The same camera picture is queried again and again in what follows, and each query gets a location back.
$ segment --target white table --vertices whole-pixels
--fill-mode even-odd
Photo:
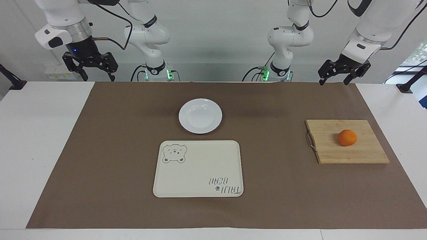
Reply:
[[[25,229],[93,85],[28,82],[0,101],[0,239],[427,239],[427,229]],[[427,111],[393,85],[357,87],[427,206]]]

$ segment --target bear drawing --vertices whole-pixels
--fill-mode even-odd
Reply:
[[[183,163],[185,161],[185,153],[187,147],[185,145],[172,144],[163,147],[163,162],[169,163],[170,161],[178,161]]]

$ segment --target orange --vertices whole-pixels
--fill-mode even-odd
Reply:
[[[357,135],[352,130],[343,130],[338,134],[338,141],[343,146],[351,146],[356,143]]]

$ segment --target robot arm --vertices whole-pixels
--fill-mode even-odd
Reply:
[[[275,27],[268,35],[268,41],[275,50],[268,65],[269,78],[276,81],[285,80],[290,69],[293,53],[289,47],[307,46],[314,37],[308,21],[310,9],[307,0],[290,0],[287,16],[293,25]]]
[[[168,81],[171,78],[169,65],[157,45],[169,42],[169,30],[157,21],[149,0],[128,0],[128,4],[132,18],[142,23],[134,25],[129,43],[142,52],[148,70],[147,78]],[[125,36],[129,35],[130,28],[125,28]]]
[[[35,37],[44,48],[50,50],[65,45],[62,59],[68,70],[79,73],[83,80],[88,76],[83,67],[97,67],[108,73],[111,81],[118,65],[111,53],[100,54],[85,14],[77,0],[35,0],[46,15],[48,24]],[[116,5],[119,0],[90,0],[100,5]]]
[[[327,60],[319,69],[320,85],[340,73],[349,73],[344,80],[347,85],[356,77],[365,75],[371,64],[368,59],[378,52],[414,11],[420,0],[362,0],[352,12],[360,22],[350,35],[347,45],[337,61]]]

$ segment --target cream cutting board with bear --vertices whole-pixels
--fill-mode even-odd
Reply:
[[[239,144],[231,140],[163,142],[153,193],[159,198],[242,195]]]

